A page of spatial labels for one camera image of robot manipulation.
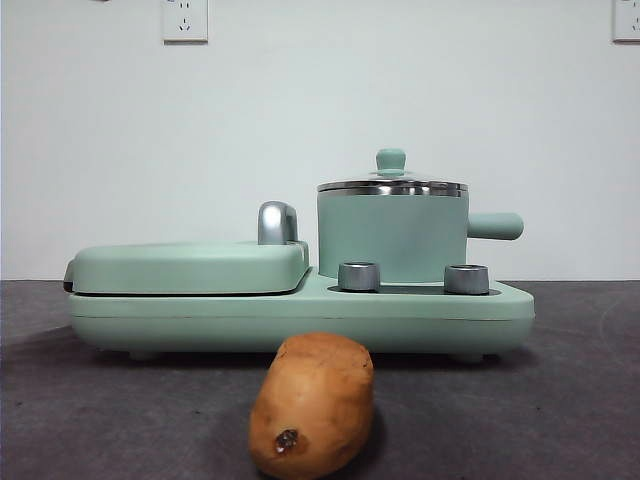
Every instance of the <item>silver knob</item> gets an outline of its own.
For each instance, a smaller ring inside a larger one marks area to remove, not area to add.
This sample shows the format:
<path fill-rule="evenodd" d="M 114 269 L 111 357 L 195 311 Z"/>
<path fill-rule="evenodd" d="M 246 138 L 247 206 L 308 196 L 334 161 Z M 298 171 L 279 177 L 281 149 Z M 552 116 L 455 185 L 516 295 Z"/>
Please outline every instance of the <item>silver knob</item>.
<path fill-rule="evenodd" d="M 345 262 L 338 267 L 338 287 L 352 292 L 370 292 L 380 288 L 380 267 L 371 262 Z"/>
<path fill-rule="evenodd" d="M 489 269 L 484 265 L 449 265 L 444 268 L 444 289 L 462 295 L 489 293 Z"/>

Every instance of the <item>potato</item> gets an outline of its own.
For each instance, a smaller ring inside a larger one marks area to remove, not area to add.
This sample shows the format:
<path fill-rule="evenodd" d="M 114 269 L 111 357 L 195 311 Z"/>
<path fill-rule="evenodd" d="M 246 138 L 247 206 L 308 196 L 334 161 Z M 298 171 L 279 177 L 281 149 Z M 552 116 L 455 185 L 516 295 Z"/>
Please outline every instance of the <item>potato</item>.
<path fill-rule="evenodd" d="M 313 332 L 286 339 L 251 411 L 249 451 L 282 480 L 311 480 L 346 465 L 373 419 L 373 363 L 359 343 Z"/>

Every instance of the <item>electrical outlet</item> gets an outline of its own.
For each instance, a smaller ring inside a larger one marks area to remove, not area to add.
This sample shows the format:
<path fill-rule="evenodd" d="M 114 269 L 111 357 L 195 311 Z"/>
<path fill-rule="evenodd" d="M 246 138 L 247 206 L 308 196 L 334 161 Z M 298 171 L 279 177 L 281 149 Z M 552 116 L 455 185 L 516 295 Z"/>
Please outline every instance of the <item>electrical outlet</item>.
<path fill-rule="evenodd" d="M 165 42 L 206 42 L 209 0 L 162 0 Z"/>
<path fill-rule="evenodd" d="M 640 0 L 613 0 L 613 41 L 640 42 Z"/>

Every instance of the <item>cooking pot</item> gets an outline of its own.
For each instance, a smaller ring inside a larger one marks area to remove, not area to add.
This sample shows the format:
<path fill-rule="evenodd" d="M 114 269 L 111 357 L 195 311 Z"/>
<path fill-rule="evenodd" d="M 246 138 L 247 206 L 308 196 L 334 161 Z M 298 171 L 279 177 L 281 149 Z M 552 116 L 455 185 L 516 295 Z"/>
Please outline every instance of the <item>cooking pot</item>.
<path fill-rule="evenodd" d="M 318 187 L 320 275 L 337 278 L 344 262 L 374 262 L 383 282 L 443 280 L 466 263 L 467 238 L 514 240 L 515 213 L 471 214 L 467 185 L 406 171 L 406 155 L 380 150 L 366 177 Z"/>

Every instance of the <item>dark table surface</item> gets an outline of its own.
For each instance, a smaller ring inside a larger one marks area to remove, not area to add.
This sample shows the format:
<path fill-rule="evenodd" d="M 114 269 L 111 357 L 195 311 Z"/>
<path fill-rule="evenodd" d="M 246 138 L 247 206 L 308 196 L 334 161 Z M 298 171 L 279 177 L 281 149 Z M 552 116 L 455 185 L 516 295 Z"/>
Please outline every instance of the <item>dark table surface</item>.
<path fill-rule="evenodd" d="M 369 442 L 337 479 L 640 478 L 640 282 L 510 282 L 525 345 L 480 365 L 373 355 Z M 251 479 L 270 354 L 136 363 L 74 335 L 60 282 L 2 283 L 2 478 Z"/>

